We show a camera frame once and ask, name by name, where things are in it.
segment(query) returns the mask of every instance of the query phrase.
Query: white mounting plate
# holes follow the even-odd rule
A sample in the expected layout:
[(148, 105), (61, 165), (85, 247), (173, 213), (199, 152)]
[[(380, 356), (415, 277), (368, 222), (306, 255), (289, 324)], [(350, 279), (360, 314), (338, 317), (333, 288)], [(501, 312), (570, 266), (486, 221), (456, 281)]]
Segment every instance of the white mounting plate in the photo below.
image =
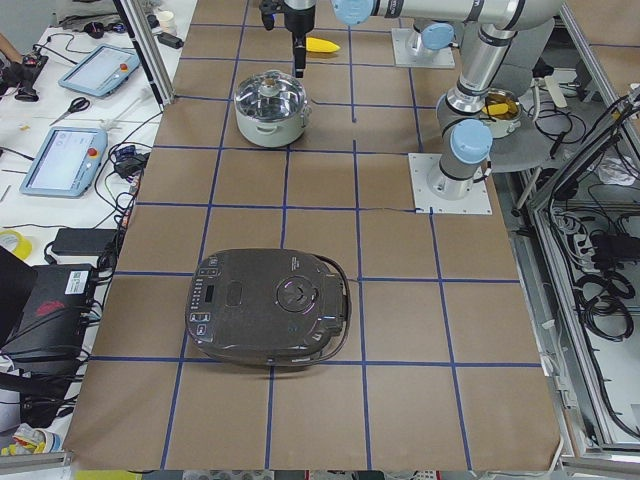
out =
[[(460, 200), (445, 200), (431, 191), (427, 185), (427, 174), (440, 161), (437, 153), (410, 153), (411, 186), (413, 203), (419, 213), (455, 213), (460, 215), (491, 215), (491, 202), (484, 182), (474, 183), (466, 197)], [(482, 175), (478, 168), (476, 177)]]
[(391, 29), (393, 53), (396, 57), (396, 66), (415, 68), (445, 68), (456, 67), (451, 48), (446, 47), (437, 52), (430, 52), (420, 56), (410, 55), (407, 51), (407, 39), (413, 30), (410, 28)]

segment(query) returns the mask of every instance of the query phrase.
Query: yellow tape roll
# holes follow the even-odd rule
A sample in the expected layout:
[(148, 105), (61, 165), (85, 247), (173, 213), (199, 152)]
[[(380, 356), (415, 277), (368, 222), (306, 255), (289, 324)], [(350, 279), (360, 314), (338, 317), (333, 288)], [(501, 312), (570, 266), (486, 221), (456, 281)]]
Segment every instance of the yellow tape roll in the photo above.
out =
[(31, 253), (31, 242), (15, 230), (0, 231), (0, 247), (9, 250), (20, 260), (26, 260)]

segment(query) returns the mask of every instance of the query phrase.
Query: yellow object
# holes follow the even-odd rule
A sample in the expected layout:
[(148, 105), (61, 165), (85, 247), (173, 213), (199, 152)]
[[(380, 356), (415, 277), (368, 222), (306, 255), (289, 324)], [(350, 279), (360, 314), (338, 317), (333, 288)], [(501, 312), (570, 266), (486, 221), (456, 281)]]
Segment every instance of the yellow object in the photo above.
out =
[(75, 480), (140, 480), (139, 473), (124, 470), (81, 470), (76, 472)]
[(15, 230), (0, 231), (0, 247), (10, 251), (20, 260), (26, 260), (31, 253), (31, 242)]
[(507, 113), (509, 111), (509, 105), (506, 103), (495, 103), (493, 105), (489, 105), (488, 109), (487, 107), (483, 107), (482, 111), (492, 117), (495, 117), (496, 115), (504, 115)]
[(307, 51), (314, 53), (335, 53), (340, 45), (322, 38), (307, 37)]

